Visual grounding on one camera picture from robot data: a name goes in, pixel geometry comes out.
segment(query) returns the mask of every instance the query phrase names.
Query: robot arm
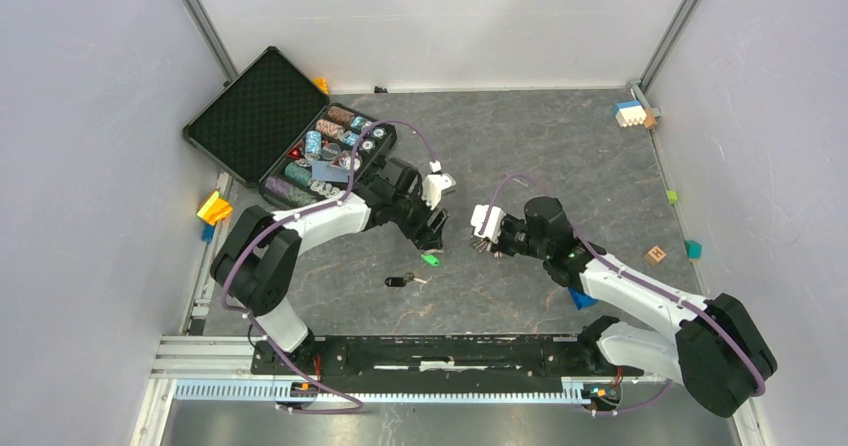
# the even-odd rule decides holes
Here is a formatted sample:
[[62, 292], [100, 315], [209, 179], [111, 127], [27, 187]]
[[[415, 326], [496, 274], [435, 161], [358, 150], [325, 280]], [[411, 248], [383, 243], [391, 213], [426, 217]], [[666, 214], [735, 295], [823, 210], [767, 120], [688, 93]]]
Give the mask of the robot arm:
[[378, 175], [357, 184], [338, 207], [303, 217], [300, 214], [308, 207], [274, 213], [250, 207], [239, 217], [212, 262], [212, 278], [222, 284], [236, 258], [262, 230], [294, 216], [294, 221], [259, 244], [264, 255], [254, 252], [248, 256], [229, 291], [284, 351], [294, 351], [309, 336], [309, 329], [286, 299], [297, 258], [319, 244], [387, 222], [396, 223], [419, 249], [441, 248], [448, 213], [439, 203], [455, 184], [440, 171], [422, 180], [413, 166], [392, 158]]
[[608, 316], [598, 319], [579, 340], [595, 348], [599, 360], [681, 383], [702, 406], [722, 417], [732, 415], [756, 391], [741, 360], [696, 313], [623, 277], [626, 270], [702, 308], [742, 347], [764, 379], [777, 369], [774, 356], [738, 300], [726, 294], [709, 300], [672, 288], [626, 267], [593, 244], [605, 261], [598, 260], [574, 237], [557, 199], [528, 201], [524, 220], [493, 207], [485, 221], [488, 209], [478, 205], [471, 224], [474, 235], [490, 251], [540, 259], [557, 284], [608, 302], [653, 328], [637, 329]]

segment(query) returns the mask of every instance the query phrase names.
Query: key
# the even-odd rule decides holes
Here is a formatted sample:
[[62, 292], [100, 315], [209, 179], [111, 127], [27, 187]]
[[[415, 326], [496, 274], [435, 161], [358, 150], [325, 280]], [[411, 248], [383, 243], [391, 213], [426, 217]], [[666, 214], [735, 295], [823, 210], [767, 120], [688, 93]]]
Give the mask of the key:
[[405, 279], [407, 283], [412, 282], [412, 281], [415, 281], [415, 282], [417, 282], [417, 283], [427, 284], [427, 281], [424, 281], [424, 280], [423, 280], [423, 279], [421, 279], [421, 278], [416, 278], [416, 277], [415, 277], [415, 275], [414, 275], [414, 274], [412, 274], [412, 273], [406, 273], [406, 274], [403, 276], [403, 279]]
[[386, 278], [386, 286], [388, 286], [390, 288], [402, 288], [402, 287], [406, 286], [407, 282], [408, 281], [406, 280], [406, 277], [401, 278], [401, 277], [394, 276], [394, 277]]
[[487, 249], [489, 249], [490, 244], [491, 243], [488, 239], [474, 237], [474, 238], [471, 238], [471, 242], [469, 243], [469, 246], [476, 249], [478, 253], [482, 253], [483, 251], [486, 251]]

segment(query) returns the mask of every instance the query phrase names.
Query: blue block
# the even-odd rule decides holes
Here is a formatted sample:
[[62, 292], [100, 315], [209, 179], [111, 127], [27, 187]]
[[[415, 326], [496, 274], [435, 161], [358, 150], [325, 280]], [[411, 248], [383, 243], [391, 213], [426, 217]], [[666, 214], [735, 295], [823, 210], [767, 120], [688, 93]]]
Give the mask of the blue block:
[[574, 305], [577, 306], [578, 311], [598, 304], [597, 299], [591, 296], [586, 296], [583, 293], [578, 293], [577, 291], [571, 288], [568, 288], [568, 294], [571, 295], [571, 299], [574, 301]]
[[687, 239], [683, 244], [686, 245], [686, 255], [689, 259], [701, 259], [701, 243], [694, 239]]
[[618, 112], [622, 109], [634, 108], [636, 106], [639, 106], [641, 108], [642, 103], [640, 103], [639, 101], [625, 101], [623, 103], [618, 103], [615, 105], [615, 111], [613, 112], [613, 114], [618, 114]]
[[203, 235], [200, 236], [205, 243], [211, 243], [212, 238], [215, 236], [215, 226], [212, 226], [209, 223], [203, 223]]

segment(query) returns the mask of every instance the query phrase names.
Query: black carrying case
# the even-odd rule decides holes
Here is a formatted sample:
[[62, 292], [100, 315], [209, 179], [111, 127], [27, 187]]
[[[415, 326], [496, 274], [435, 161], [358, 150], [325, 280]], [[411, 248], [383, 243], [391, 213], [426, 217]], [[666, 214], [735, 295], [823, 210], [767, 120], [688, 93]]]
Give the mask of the black carrying case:
[[[269, 178], [277, 177], [312, 195], [316, 201], [326, 199], [309, 187], [284, 176], [289, 163], [295, 162], [307, 131], [332, 107], [350, 111], [368, 121], [368, 115], [347, 106], [330, 103], [330, 98], [297, 69], [276, 47], [266, 49], [235, 81], [183, 128], [183, 137], [202, 151], [233, 179], [247, 188], [258, 188], [270, 203], [282, 207], [299, 206], [266, 187]], [[351, 130], [350, 124], [332, 122]], [[360, 181], [379, 172], [385, 157], [397, 142], [392, 125], [381, 126], [385, 136], [375, 140], [371, 151], [360, 148], [362, 165], [354, 175]], [[335, 142], [342, 151], [351, 146], [336, 138], [323, 136], [325, 144]], [[345, 183], [330, 183], [344, 189]]]

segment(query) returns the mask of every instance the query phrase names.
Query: wooden block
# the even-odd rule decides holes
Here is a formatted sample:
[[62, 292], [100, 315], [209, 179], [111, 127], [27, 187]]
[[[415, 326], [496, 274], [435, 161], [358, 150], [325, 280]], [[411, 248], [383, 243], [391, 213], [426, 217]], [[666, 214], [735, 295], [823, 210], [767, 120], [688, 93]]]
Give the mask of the wooden block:
[[654, 129], [657, 127], [657, 118], [654, 116], [654, 113], [652, 113], [650, 109], [646, 109], [645, 113], [647, 114], [647, 117], [645, 118], [645, 122], [642, 123], [645, 125], [645, 128]]
[[645, 256], [643, 257], [645, 258], [645, 261], [648, 262], [648, 264], [650, 264], [651, 266], [656, 266], [660, 263], [660, 261], [665, 259], [665, 251], [660, 249], [659, 246], [654, 246], [653, 248], [651, 248], [650, 251], [645, 253]]

